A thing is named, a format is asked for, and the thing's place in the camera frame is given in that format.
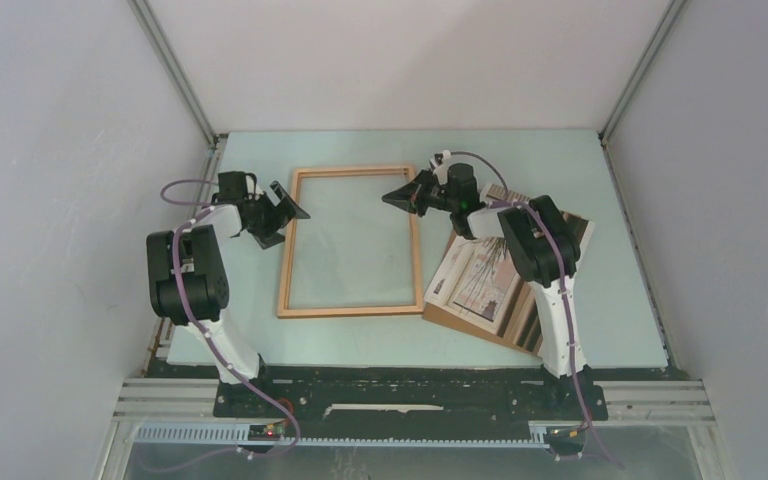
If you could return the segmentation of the wooden picture frame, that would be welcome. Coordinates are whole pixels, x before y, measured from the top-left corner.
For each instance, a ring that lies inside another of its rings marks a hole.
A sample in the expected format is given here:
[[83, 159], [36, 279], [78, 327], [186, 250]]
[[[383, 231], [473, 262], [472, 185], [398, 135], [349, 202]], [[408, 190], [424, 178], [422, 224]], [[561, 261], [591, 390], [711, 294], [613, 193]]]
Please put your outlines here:
[[415, 175], [410, 165], [294, 170], [289, 195], [310, 217], [285, 230], [279, 318], [422, 312], [418, 220], [381, 199]]

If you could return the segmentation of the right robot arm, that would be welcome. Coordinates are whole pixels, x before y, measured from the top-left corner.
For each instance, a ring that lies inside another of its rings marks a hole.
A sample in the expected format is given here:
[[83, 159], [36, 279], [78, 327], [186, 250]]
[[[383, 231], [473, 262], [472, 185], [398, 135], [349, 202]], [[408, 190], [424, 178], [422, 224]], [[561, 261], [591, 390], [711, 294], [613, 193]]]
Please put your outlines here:
[[422, 217], [429, 209], [449, 214], [455, 233], [467, 240], [500, 238], [515, 271], [536, 293], [543, 342], [543, 367], [559, 380], [541, 392], [545, 411], [566, 418], [582, 403], [579, 388], [565, 378], [584, 370], [573, 299], [580, 243], [548, 195], [527, 201], [481, 199], [472, 166], [454, 163], [445, 179], [424, 169], [381, 200]]

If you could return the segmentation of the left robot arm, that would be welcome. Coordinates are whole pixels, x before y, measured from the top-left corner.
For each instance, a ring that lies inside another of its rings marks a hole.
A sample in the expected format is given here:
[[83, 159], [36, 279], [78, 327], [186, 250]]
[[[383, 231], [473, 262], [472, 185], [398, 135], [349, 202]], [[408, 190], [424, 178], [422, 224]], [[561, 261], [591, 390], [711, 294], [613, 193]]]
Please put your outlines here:
[[195, 336], [212, 353], [222, 382], [242, 384], [237, 402], [252, 416], [276, 403], [275, 388], [258, 379], [263, 361], [225, 315], [231, 287], [222, 245], [247, 233], [262, 249], [284, 242], [284, 229], [309, 214], [277, 181], [267, 190], [255, 174], [228, 171], [213, 182], [215, 192], [195, 203], [183, 225], [146, 238], [149, 299], [155, 314]]

